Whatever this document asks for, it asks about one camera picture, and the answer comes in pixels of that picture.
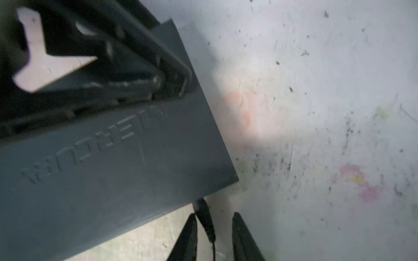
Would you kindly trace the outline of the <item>dark grey network switch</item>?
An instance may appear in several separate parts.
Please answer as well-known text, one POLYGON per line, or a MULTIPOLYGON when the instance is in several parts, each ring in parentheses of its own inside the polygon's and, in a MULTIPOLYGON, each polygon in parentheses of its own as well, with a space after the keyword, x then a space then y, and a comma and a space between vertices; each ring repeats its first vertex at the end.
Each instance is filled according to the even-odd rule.
POLYGON ((238 181, 198 82, 179 100, 1 128, 1 260, 61 261, 238 181))

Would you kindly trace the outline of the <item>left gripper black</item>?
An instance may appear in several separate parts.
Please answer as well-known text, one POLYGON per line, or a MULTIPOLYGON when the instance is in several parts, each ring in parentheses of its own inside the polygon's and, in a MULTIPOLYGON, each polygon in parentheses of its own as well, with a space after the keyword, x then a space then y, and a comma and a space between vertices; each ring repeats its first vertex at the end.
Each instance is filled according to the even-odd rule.
POLYGON ((85 1, 1 1, 1 137, 12 137, 41 124, 49 117, 77 110, 98 109, 114 104, 150 101, 163 86, 163 77, 153 75, 131 81, 90 82, 75 86, 76 74, 56 82, 58 89, 28 93, 13 80, 30 60, 23 24, 16 10, 29 7, 45 17, 46 53, 58 56, 98 55, 98 40, 83 36, 78 22, 99 33, 87 18, 85 1))

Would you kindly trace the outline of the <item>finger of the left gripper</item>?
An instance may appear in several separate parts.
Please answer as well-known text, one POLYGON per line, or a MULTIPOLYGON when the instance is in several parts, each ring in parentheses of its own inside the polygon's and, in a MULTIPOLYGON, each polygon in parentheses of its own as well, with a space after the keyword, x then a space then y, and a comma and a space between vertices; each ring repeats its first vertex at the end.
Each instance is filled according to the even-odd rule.
POLYGON ((182 97, 193 71, 153 33, 158 22, 138 1, 33 1, 46 52, 95 56, 63 77, 63 91, 86 97, 182 97))

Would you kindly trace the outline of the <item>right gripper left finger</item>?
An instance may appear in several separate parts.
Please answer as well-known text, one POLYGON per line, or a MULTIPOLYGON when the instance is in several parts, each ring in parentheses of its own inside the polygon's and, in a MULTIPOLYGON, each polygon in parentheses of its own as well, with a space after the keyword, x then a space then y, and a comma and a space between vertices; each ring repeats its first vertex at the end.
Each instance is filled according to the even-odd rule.
POLYGON ((198 226, 195 214, 190 214, 167 261, 196 261, 198 226))

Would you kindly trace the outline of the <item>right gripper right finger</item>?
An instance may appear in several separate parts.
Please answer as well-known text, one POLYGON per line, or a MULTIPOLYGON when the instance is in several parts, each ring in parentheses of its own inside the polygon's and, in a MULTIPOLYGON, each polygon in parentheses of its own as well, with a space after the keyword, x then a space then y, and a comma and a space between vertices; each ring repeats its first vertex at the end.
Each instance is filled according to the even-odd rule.
POLYGON ((234 261, 265 261, 240 213, 233 216, 232 240, 234 261))

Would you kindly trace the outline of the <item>black power adapter with plug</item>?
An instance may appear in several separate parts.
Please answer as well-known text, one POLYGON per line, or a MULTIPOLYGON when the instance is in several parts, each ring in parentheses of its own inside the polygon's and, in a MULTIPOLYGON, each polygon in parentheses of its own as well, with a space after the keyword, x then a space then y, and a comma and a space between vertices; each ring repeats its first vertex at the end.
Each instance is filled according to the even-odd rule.
POLYGON ((197 201, 192 203, 195 215, 197 216, 198 220, 200 221, 202 227, 205 230, 205 233, 209 239, 209 242, 212 244, 212 256, 213 261, 216 260, 216 233, 212 221, 212 217, 210 214, 209 206, 207 205, 204 198, 198 199, 197 201))

